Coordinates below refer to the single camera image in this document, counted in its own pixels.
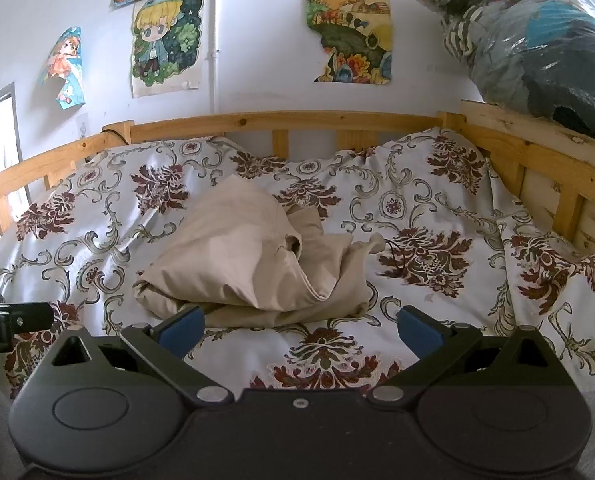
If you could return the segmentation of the floral patterned bed cover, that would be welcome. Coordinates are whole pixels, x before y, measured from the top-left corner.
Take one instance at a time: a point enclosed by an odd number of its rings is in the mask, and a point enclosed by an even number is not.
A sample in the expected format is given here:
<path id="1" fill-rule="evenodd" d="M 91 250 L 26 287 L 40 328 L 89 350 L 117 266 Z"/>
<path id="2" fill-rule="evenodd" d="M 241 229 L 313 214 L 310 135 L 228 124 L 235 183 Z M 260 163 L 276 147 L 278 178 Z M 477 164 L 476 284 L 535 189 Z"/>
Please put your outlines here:
<path id="1" fill-rule="evenodd" d="M 15 396 L 58 336 L 114 336 L 150 320 L 134 283 L 168 248 L 200 196 L 249 181 L 328 233 L 384 238 L 366 264 L 368 298 L 350 318 L 237 328 L 210 323 L 188 363 L 232 391 L 368 389 L 415 356 L 396 317 L 411 304 L 439 322 L 507 336 L 539 329 L 579 388 L 595 389 L 595 250 L 537 224 L 489 161 L 440 128 L 329 159 L 258 157 L 224 138 L 105 151 L 28 207 L 0 239 L 0 300 L 47 301 L 49 330 L 0 354 Z"/>

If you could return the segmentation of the plastic bag of clothes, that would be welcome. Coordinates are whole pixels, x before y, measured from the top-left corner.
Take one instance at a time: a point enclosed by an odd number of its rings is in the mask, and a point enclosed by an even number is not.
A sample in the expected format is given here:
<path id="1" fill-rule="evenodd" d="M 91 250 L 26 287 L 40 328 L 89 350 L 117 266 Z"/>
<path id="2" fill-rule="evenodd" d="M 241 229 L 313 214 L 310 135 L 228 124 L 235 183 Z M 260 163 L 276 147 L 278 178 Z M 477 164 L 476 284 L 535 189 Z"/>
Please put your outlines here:
<path id="1" fill-rule="evenodd" d="M 590 0 L 418 0 L 442 18 L 446 51 L 488 104 L 595 139 Z"/>

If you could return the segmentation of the blond anime character poster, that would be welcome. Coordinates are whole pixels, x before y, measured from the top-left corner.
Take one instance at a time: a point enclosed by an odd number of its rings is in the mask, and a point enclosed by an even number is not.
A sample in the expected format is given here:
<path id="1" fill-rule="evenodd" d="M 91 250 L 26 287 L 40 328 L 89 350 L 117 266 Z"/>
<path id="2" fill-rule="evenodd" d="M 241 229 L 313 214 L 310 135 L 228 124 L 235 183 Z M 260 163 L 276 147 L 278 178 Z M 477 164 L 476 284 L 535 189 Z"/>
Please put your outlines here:
<path id="1" fill-rule="evenodd" d="M 204 0 L 134 5 L 130 82 L 135 99 L 200 87 Z"/>

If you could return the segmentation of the anime girl orange poster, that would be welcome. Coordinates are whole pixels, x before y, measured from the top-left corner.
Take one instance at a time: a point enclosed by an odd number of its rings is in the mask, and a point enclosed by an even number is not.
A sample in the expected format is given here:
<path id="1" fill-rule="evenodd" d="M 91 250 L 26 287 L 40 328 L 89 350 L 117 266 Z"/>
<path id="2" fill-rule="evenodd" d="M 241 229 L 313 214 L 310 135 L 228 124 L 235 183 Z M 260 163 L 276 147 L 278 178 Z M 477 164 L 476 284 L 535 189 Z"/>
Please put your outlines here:
<path id="1" fill-rule="evenodd" d="M 40 74 L 39 84 L 58 78 L 63 85 L 56 101 L 63 110 L 85 104 L 83 89 L 82 31 L 69 27 L 52 47 Z"/>

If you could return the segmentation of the wooden bed frame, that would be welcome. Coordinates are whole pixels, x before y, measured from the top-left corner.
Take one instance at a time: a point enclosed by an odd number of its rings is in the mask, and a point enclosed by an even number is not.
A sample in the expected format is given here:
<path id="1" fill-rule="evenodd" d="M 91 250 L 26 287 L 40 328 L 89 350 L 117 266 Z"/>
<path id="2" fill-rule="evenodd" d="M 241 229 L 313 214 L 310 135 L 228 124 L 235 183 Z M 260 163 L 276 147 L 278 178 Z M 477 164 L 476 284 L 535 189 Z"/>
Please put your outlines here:
<path id="1" fill-rule="evenodd" d="M 595 140 L 546 119 L 491 104 L 465 101 L 459 113 L 421 115 L 287 110 L 198 116 L 105 126 L 99 133 L 31 157 L 0 173 L 0 231 L 11 226 L 7 197 L 36 180 L 51 188 L 78 162 L 107 148 L 155 140 L 193 139 L 268 131 L 272 152 L 287 158 L 294 131 L 332 131 L 337 148 L 375 146 L 382 133 L 412 133 L 435 126 L 461 133 L 491 159 L 506 188 L 532 214 L 582 250 L 595 249 Z"/>

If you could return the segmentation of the colourful landscape poster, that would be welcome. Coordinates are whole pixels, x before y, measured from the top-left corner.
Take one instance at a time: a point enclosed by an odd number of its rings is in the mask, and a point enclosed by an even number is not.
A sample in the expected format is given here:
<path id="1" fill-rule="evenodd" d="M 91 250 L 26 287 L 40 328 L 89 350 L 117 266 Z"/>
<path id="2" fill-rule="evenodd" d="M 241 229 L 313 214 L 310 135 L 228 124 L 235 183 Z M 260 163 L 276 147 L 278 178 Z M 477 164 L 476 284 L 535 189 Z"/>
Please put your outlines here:
<path id="1" fill-rule="evenodd" d="M 328 55 L 318 82 L 390 84 L 390 0 L 306 0 L 306 24 Z"/>

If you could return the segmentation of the beige hooded Champion jacket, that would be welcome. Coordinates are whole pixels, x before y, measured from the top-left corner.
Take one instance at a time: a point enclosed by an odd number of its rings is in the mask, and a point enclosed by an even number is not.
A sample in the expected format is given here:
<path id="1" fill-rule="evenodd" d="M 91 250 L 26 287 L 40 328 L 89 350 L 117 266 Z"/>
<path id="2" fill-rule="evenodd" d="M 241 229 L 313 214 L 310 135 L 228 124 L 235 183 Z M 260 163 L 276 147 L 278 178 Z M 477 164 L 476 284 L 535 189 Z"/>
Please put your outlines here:
<path id="1" fill-rule="evenodd" d="M 168 246 L 134 284 L 139 304 L 170 318 L 198 304 L 218 328 L 274 328 L 360 316 L 366 261 L 384 238 L 327 233 L 314 207 L 284 210 L 230 176 L 192 205 Z"/>

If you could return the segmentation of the white wall socket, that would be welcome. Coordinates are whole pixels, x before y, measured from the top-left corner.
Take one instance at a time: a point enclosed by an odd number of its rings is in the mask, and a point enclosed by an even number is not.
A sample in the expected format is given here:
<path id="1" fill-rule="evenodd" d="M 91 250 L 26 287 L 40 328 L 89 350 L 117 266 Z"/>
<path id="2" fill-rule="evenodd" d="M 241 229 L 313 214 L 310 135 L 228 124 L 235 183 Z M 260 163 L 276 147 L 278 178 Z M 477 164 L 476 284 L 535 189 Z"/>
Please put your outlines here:
<path id="1" fill-rule="evenodd" d="M 76 125 L 78 137 L 80 139 L 84 139 L 86 136 L 89 136 L 89 120 L 87 113 L 82 113 L 76 116 Z"/>

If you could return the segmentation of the white wall pipe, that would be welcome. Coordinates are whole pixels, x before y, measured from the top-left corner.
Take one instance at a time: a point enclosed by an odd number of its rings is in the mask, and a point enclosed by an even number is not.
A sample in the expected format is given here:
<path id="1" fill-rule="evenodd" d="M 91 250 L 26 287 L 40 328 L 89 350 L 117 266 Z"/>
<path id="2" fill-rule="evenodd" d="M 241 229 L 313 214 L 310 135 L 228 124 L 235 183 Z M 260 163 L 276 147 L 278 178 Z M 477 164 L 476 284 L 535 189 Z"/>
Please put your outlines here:
<path id="1" fill-rule="evenodd" d="M 209 0 L 209 110 L 216 114 L 218 109 L 218 36 L 217 36 L 217 0 Z"/>

